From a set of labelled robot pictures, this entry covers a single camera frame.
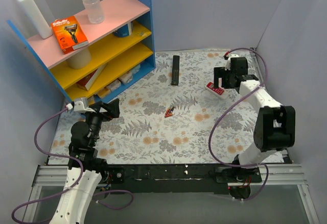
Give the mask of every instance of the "gillette razor box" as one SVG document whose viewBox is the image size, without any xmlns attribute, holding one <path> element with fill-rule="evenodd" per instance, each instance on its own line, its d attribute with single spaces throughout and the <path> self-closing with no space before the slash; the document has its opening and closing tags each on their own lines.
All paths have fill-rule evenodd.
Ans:
<svg viewBox="0 0 327 224">
<path fill-rule="evenodd" d="M 51 28 L 64 54 L 88 45 L 87 38 L 74 16 L 52 22 Z"/>
</svg>

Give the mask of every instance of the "wall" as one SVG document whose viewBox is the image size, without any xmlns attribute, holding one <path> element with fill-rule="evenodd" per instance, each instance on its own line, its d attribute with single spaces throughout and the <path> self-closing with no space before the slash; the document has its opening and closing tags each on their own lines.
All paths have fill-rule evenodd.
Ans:
<svg viewBox="0 0 327 224">
<path fill-rule="evenodd" d="M 305 170 L 320 223 L 327 223 L 326 1 L 282 0 L 258 47 L 268 61 L 270 93 L 296 109 L 289 152 Z"/>
<path fill-rule="evenodd" d="M 56 18 L 83 10 L 81 0 L 46 0 Z M 152 0 L 158 51 L 257 46 L 281 0 Z"/>
<path fill-rule="evenodd" d="M 34 146 L 34 131 L 60 110 L 63 97 L 6 20 L 12 20 L 24 33 L 34 29 L 14 0 L 0 1 L 0 222 L 12 223 L 11 211 L 28 200 L 36 167 L 46 160 Z M 44 0 L 36 1 L 46 8 Z M 39 143 L 45 150 L 50 149 L 56 124 L 53 120 L 40 132 Z"/>
</svg>

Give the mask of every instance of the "yellow shelf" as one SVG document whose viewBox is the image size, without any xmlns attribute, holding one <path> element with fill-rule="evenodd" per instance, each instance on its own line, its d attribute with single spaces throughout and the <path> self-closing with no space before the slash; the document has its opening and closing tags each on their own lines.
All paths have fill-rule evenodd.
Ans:
<svg viewBox="0 0 327 224">
<path fill-rule="evenodd" d="M 79 97 L 89 98 L 152 54 L 153 52 L 149 48 L 142 43 L 138 43 L 111 60 L 93 83 L 89 91 L 80 89 L 77 85 L 72 85 L 66 89 L 66 92 L 72 100 Z"/>
<path fill-rule="evenodd" d="M 151 35 L 151 32 L 143 27 L 138 22 L 133 22 L 133 33 L 125 38 L 119 38 L 110 34 L 88 48 L 92 55 L 91 62 L 82 69 L 72 69 L 68 67 L 66 61 L 58 64 L 50 69 L 50 72 L 59 82 L 63 89 L 67 89 L 75 84 L 81 78 L 96 70 L 98 67 L 109 62 L 127 49 L 139 43 L 146 37 Z"/>
</svg>

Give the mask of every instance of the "shelf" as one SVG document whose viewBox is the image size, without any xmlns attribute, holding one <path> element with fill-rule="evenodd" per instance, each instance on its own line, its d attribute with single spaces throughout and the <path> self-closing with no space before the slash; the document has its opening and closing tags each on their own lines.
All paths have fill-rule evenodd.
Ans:
<svg viewBox="0 0 327 224">
<path fill-rule="evenodd" d="M 72 69 L 68 66 L 67 62 L 62 62 L 51 68 L 50 72 L 62 88 L 67 89 L 81 78 L 151 35 L 148 29 L 136 21 L 133 22 L 133 26 L 133 33 L 128 37 L 119 38 L 110 34 L 89 46 L 92 60 L 86 67 L 82 69 Z"/>
<path fill-rule="evenodd" d="M 109 61 L 89 91 L 80 89 L 74 84 L 66 89 L 66 92 L 72 100 L 79 97 L 89 98 L 152 54 L 153 52 L 149 48 L 138 43 Z"/>
<path fill-rule="evenodd" d="M 138 0 L 103 0 L 101 1 L 101 6 L 104 11 L 105 20 L 100 24 L 91 24 L 88 20 L 86 10 L 75 15 L 89 44 L 95 43 L 128 22 L 150 11 L 149 7 Z M 49 69 L 84 49 L 80 48 L 64 55 L 55 35 L 47 39 L 42 39 L 39 35 L 35 35 L 27 41 Z"/>
<path fill-rule="evenodd" d="M 151 72 L 153 69 L 154 69 L 154 66 L 152 66 L 150 63 L 143 62 L 141 64 L 141 68 L 139 69 L 139 71 L 133 75 L 133 80 L 131 82 L 129 82 L 126 85 L 122 84 L 118 89 L 114 90 L 112 93 L 110 93 L 103 99 L 96 97 L 96 102 L 98 102 L 98 101 L 103 101 L 104 103 L 110 102 L 112 99 L 114 99 L 116 96 L 118 96 L 120 93 L 122 93 L 124 90 L 126 90 L 131 85 L 135 84 L 137 81 L 139 81 L 141 78 L 143 78 L 149 72 Z"/>
</svg>

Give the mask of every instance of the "tabletop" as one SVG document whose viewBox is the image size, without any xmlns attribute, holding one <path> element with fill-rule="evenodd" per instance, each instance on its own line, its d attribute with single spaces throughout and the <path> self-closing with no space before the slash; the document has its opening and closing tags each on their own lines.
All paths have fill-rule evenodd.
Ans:
<svg viewBox="0 0 327 224">
<path fill-rule="evenodd" d="M 214 67 L 224 66 L 220 51 L 156 53 L 156 69 L 121 93 L 119 118 L 102 123 L 96 149 L 109 164 L 215 163 L 208 150 L 208 138 L 217 118 L 241 96 L 226 90 L 223 100 L 205 89 L 213 81 Z M 256 73 L 248 51 L 249 73 Z M 171 86 L 173 55 L 180 56 L 179 85 Z M 174 115 L 165 118 L 168 107 Z M 241 102 L 217 126 L 212 141 L 218 158 L 232 162 L 253 143 L 257 114 Z M 84 118 L 74 112 L 63 113 L 51 153 L 68 155 L 72 125 Z M 283 162 L 281 153 L 264 162 Z M 49 165 L 67 164 L 67 159 L 49 157 Z"/>
</svg>

